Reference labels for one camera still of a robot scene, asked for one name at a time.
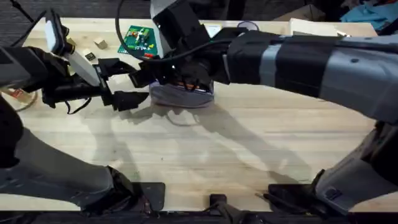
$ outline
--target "wooden table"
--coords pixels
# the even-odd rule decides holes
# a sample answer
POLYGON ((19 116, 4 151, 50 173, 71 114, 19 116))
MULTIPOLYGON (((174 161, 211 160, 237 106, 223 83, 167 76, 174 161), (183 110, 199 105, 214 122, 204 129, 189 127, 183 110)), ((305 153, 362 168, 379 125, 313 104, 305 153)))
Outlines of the wooden table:
MULTIPOLYGON (((237 22, 220 22, 235 26, 237 22)), ((63 19, 77 50, 92 49, 99 58, 119 57, 137 66, 119 47, 113 19, 63 19), (109 47, 98 49, 102 37, 109 47)), ((288 22, 258 22, 263 31, 285 34, 288 22)), ((125 19, 152 26, 149 20, 125 19)), ((374 36, 370 24, 337 24, 358 36, 374 36)), ((46 49, 44 23, 25 45, 46 49)), ((112 90, 131 91, 126 76, 110 81, 112 90)), ((81 101, 72 102, 72 106, 81 101)), ((216 85, 215 105, 200 110, 151 106, 118 113, 100 99, 75 115, 37 102, 21 112, 25 126, 63 152, 94 164, 111 164, 131 180, 164 182, 166 210, 201 210, 208 195, 222 193, 229 203, 248 210, 269 210, 254 194, 271 183, 310 183, 320 169, 336 164, 371 130, 374 121, 333 103, 264 86, 216 85)), ((390 195, 362 203, 356 211, 398 211, 390 195)), ((78 210, 72 204, 2 195, 0 210, 78 210)))

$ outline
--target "wire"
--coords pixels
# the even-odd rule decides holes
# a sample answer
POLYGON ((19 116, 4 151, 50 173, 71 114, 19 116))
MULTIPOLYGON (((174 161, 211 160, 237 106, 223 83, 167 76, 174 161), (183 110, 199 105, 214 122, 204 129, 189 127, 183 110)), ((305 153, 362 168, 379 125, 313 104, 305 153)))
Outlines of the wire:
POLYGON ((18 38, 14 43, 12 43, 10 45, 10 47, 15 47, 15 45, 17 45, 20 41, 22 41, 23 39, 25 39, 30 32, 32 31, 32 29, 36 26, 36 24, 44 17, 46 11, 43 11, 39 14, 39 16, 36 18, 36 20, 30 25, 30 27, 28 28, 27 31, 24 32, 24 34, 18 38))
POLYGON ((191 55, 201 49, 204 49, 206 47, 212 46, 212 45, 216 45, 216 44, 222 44, 222 43, 231 43, 232 39, 221 39, 221 40, 214 40, 211 42, 207 42, 203 45, 200 45, 198 47, 195 47, 194 49, 191 49, 189 51, 186 51, 182 54, 176 55, 174 57, 170 57, 170 58, 163 58, 163 59, 148 59, 143 57, 140 53, 137 53, 135 50, 130 49, 127 44, 124 42, 124 39, 122 37, 122 34, 120 32, 120 25, 119 25, 119 18, 120 18, 120 11, 121 11, 121 7, 123 5, 123 2, 125 0, 120 0, 119 5, 118 5, 118 9, 116 11, 116 17, 115 17, 115 27, 116 27, 116 35, 118 36, 118 39, 121 43, 121 45, 123 46, 123 48, 130 54, 132 55, 134 58, 138 59, 138 60, 142 60, 144 62, 153 62, 153 63, 165 63, 165 62, 173 62, 175 60, 184 58, 188 55, 191 55))
POLYGON ((26 17, 26 19, 28 19, 30 22, 34 22, 31 16, 22 8, 21 4, 19 4, 19 2, 16 0, 10 0, 10 2, 14 8, 18 9, 26 17))
POLYGON ((90 104, 90 102, 91 102, 91 98, 88 98, 88 100, 85 101, 85 103, 83 103, 83 105, 81 105, 79 108, 77 108, 74 112, 70 112, 70 104, 69 104, 69 102, 65 101, 65 104, 68 108, 67 114, 71 115, 71 114, 75 114, 75 113, 81 111, 82 109, 86 108, 86 106, 88 106, 90 104))

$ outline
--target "small box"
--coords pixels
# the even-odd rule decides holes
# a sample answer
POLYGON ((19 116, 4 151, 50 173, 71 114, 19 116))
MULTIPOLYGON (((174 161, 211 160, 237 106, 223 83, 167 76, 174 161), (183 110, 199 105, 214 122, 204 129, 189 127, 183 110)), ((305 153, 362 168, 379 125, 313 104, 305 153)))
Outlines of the small box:
POLYGON ((100 38, 100 37, 98 37, 97 39, 95 39, 95 40, 94 40, 94 43, 95 43, 95 45, 97 45, 97 47, 98 47, 99 49, 101 49, 101 50, 108 47, 108 44, 105 42, 105 40, 102 39, 102 38, 100 38))
POLYGON ((85 49, 83 51, 83 55, 87 58, 87 60, 91 61, 95 59, 95 55, 89 50, 89 49, 85 49))
POLYGON ((68 38, 67 38, 67 42, 68 42, 69 44, 72 44, 72 45, 76 46, 76 42, 75 42, 71 37, 68 37, 68 38))

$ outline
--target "gray fabric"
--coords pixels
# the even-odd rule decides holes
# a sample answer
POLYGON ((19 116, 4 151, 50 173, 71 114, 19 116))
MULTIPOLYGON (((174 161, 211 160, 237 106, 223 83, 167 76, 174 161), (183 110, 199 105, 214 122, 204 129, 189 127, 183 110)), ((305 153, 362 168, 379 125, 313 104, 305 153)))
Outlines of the gray fabric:
POLYGON ((158 82, 149 85, 149 94, 155 104, 181 108, 204 108, 214 100, 213 93, 187 91, 179 86, 162 86, 158 82))

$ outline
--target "floor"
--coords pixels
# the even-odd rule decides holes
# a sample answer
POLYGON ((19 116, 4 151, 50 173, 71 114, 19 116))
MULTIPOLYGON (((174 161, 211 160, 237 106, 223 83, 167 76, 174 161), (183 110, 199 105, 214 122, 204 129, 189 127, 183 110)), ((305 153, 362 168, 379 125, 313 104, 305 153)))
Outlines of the floor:
MULTIPOLYGON (((117 0, 18 0, 33 17, 49 7, 55 8, 62 17, 113 18, 117 0)), ((125 2, 123 17, 149 18, 150 1, 130 0, 125 2)), ((247 0, 244 20, 269 21, 304 5, 303 0, 247 0)), ((0 1, 0 46, 7 46, 17 39, 29 26, 29 21, 10 1, 0 1)))

